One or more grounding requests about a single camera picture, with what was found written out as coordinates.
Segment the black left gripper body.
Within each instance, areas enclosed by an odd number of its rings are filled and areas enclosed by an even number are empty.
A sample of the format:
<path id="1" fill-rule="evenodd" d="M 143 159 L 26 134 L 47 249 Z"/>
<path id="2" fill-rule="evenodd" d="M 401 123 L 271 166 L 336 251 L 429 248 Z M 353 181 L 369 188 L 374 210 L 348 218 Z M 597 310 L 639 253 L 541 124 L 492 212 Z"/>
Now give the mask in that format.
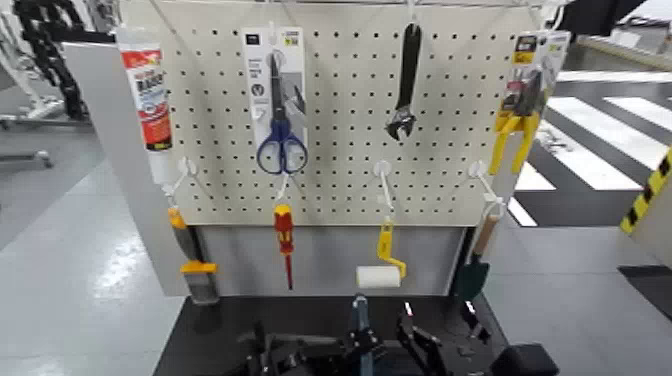
<path id="1" fill-rule="evenodd" d="M 237 342 L 247 350 L 234 375 L 347 375 L 342 340 L 334 337 L 269 333 L 261 321 Z"/>

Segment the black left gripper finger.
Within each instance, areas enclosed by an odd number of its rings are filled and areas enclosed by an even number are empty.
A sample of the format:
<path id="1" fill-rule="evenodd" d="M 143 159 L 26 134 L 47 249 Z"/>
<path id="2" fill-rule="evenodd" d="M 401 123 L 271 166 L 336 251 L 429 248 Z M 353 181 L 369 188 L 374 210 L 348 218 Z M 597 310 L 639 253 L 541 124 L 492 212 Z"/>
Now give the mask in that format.
<path id="1" fill-rule="evenodd" d="M 440 349 L 438 337 L 414 324 L 414 313 L 409 301 L 404 301 L 396 319 L 395 335 L 400 345 L 408 352 L 426 376 L 449 376 Z"/>
<path id="2" fill-rule="evenodd" d="M 350 331 L 342 349 L 347 370 L 373 370 L 375 362 L 386 354 L 384 341 L 370 327 Z"/>

